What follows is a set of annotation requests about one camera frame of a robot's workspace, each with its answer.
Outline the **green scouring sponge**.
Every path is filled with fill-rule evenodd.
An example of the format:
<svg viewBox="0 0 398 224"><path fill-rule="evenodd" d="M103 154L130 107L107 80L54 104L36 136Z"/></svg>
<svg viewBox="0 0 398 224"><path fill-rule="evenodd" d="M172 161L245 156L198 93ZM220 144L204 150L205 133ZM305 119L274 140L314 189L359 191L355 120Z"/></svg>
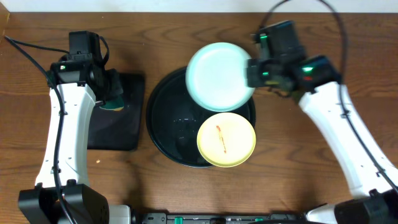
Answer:
<svg viewBox="0 0 398 224"><path fill-rule="evenodd" d="M124 108L124 100L121 95L113 98L112 100L108 100L103 105L100 106L102 110L109 111L120 111Z"/></svg>

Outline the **light blue plate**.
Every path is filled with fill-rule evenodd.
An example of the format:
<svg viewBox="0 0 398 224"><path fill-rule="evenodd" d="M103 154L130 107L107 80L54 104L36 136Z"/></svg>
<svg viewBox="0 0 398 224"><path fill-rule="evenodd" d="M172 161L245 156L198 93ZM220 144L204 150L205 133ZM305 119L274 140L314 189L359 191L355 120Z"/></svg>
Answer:
<svg viewBox="0 0 398 224"><path fill-rule="evenodd" d="M250 58L244 49L227 42L202 47L186 69L189 95L206 110L227 112L239 108L254 93L246 76Z"/></svg>

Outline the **yellow plate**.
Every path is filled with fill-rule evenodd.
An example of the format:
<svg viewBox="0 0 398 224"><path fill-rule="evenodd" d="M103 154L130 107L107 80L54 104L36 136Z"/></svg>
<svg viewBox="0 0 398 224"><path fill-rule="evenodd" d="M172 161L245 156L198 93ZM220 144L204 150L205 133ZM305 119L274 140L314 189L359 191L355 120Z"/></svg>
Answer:
<svg viewBox="0 0 398 224"><path fill-rule="evenodd" d="M252 124L236 113L218 113L199 128L197 147L201 156L218 167L234 167L245 162L256 146Z"/></svg>

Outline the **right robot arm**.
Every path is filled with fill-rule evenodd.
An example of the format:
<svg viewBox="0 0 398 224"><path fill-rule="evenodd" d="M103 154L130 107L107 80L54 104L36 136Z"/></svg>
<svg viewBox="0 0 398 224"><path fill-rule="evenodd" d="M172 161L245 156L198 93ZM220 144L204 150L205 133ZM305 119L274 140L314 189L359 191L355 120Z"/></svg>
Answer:
<svg viewBox="0 0 398 224"><path fill-rule="evenodd" d="M303 91L301 110L314 122L337 158L352 200L326 204L305 214L316 223L397 223L397 168L387 159L363 123L325 56L290 64L249 59L250 87Z"/></svg>

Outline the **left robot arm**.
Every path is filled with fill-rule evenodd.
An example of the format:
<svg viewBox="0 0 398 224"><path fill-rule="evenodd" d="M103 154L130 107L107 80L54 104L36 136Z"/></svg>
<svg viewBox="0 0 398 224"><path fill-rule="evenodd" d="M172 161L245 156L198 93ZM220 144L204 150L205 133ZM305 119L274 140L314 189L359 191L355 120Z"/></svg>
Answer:
<svg viewBox="0 0 398 224"><path fill-rule="evenodd" d="M49 74L51 115L44 161L35 186L19 193L18 207L29 223L132 223L127 205L110 205L90 188L87 144L96 95L109 85L105 71L89 62L55 62Z"/></svg>

